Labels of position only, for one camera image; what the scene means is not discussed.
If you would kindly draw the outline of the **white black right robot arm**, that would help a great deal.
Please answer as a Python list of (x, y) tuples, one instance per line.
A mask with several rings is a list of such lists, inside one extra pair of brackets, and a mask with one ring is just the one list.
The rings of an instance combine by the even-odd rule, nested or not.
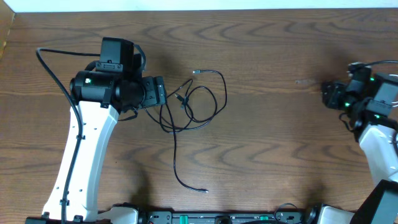
[(322, 102), (349, 120), (346, 129), (364, 152), (375, 188), (356, 212), (329, 205), (313, 209), (307, 223), (394, 223), (397, 218), (397, 75), (373, 73), (373, 63), (348, 66), (350, 81), (324, 82)]

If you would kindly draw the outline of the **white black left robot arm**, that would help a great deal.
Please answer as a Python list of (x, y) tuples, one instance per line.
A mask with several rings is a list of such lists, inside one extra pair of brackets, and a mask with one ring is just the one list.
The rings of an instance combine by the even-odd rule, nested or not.
[(127, 203), (98, 210), (98, 187), (109, 139), (119, 116), (166, 104), (162, 77), (143, 77), (146, 55), (125, 39), (105, 37), (97, 61), (72, 78), (65, 88), (44, 62), (44, 69), (60, 87), (70, 108), (70, 129), (58, 176), (40, 217), (33, 223), (145, 223), (144, 212)]

